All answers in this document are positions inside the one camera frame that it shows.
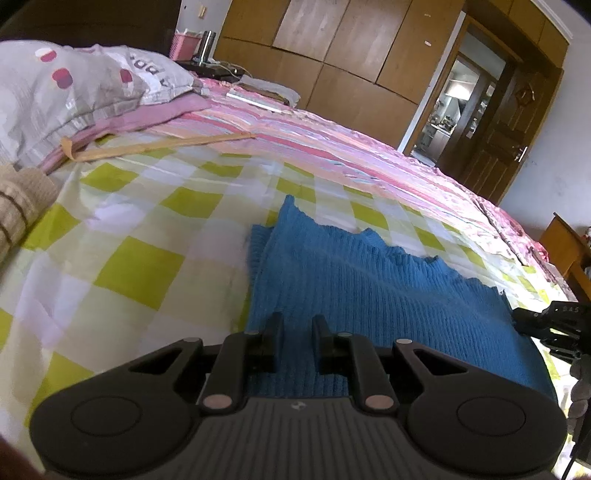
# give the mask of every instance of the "screw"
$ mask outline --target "screw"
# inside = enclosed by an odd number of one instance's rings
[[[394,406],[394,399],[387,395],[371,395],[365,399],[365,406],[373,410],[388,410]]]
[[[212,410],[223,410],[232,405],[232,399],[223,394],[208,395],[203,399],[203,405]]]

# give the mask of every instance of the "pillowcase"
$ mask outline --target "pillowcase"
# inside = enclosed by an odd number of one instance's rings
[[[189,91],[193,80],[164,56],[125,46],[1,42],[0,163],[37,166],[62,137],[167,102]]]
[[[147,89],[140,99],[140,105],[169,102],[178,95],[193,89],[195,78],[176,62],[160,53],[128,47],[101,47],[105,54],[116,60],[122,68],[133,67],[133,73],[140,77]]]

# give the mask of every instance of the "stick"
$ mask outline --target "stick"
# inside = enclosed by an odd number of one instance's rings
[[[75,154],[72,151],[72,140],[63,137],[60,140],[61,149],[64,151],[66,157],[77,162],[100,160],[101,158],[119,157],[121,155],[129,155],[134,153],[144,153],[150,150],[157,150],[159,148],[174,148],[174,147],[189,147],[191,145],[207,145],[216,142],[226,142],[229,140],[243,140],[245,138],[255,138],[254,134],[229,134],[229,135],[213,135],[211,137],[190,137],[190,138],[167,138],[166,140],[159,140],[151,143],[138,143],[133,145],[125,145],[123,147],[112,148],[97,148]]]

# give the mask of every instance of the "blue knitted cloth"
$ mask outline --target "blue knitted cloth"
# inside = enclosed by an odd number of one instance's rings
[[[311,319],[321,313],[334,332],[379,346],[410,338],[556,399],[539,351],[511,324],[506,298],[438,257],[408,255],[371,229],[318,225],[287,196],[273,228],[252,227],[249,267],[247,329],[262,329],[276,311],[285,322],[280,371],[251,377],[251,394],[348,394],[345,378],[315,372]]]

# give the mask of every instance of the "yellow-green checkered sheet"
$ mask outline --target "yellow-green checkered sheet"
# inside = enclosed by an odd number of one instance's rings
[[[181,338],[218,343],[242,328],[251,226],[272,225],[287,194],[318,223],[369,227],[410,254],[439,255],[513,306],[563,299],[533,268],[484,253],[449,225],[288,163],[183,147],[58,176],[57,202],[8,259],[0,287],[0,433],[30,455],[31,412],[51,393]]]

